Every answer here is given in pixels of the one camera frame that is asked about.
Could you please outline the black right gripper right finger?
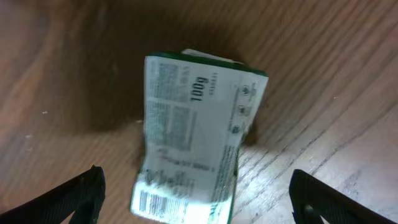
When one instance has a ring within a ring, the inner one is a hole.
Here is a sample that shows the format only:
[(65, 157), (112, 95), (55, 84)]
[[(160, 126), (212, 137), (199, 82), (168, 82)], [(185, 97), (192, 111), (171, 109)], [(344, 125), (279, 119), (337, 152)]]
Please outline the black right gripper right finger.
[(300, 169), (292, 174), (289, 195), (295, 223), (394, 224)]

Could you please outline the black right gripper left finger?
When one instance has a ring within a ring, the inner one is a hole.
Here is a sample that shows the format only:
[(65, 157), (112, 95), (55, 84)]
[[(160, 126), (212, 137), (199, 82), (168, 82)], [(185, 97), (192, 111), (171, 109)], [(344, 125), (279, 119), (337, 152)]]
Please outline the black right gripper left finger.
[(1, 214), (1, 223), (96, 224), (105, 200), (103, 169), (92, 166), (45, 194)]

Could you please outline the white green soap packet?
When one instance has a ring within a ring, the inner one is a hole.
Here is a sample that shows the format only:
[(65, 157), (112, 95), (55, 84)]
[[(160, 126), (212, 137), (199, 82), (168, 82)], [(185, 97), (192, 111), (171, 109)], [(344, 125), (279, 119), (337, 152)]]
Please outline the white green soap packet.
[(162, 223), (229, 223), (239, 148), (268, 79), (261, 70), (192, 49), (148, 55), (145, 154), (131, 212)]

